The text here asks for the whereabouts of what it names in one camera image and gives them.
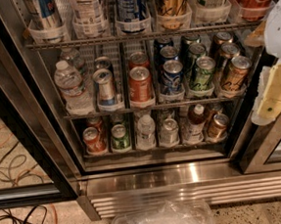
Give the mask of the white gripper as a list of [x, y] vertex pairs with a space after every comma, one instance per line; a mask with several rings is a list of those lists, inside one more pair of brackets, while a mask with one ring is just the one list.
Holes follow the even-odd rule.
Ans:
[[[266, 21], [262, 21], [255, 30], [244, 39], [246, 46], [261, 47], [265, 44]], [[281, 61], [273, 67], [263, 67], [258, 81], [258, 96], [253, 105], [252, 123], [264, 126], [281, 113]]]

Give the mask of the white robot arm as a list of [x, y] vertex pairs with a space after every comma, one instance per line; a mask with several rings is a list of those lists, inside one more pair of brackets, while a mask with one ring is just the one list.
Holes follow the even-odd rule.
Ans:
[[247, 46], [265, 46], [268, 55], [277, 58], [273, 67], [263, 67], [258, 82], [252, 123], [264, 126], [277, 118], [281, 112], [281, 0], [244, 40]]

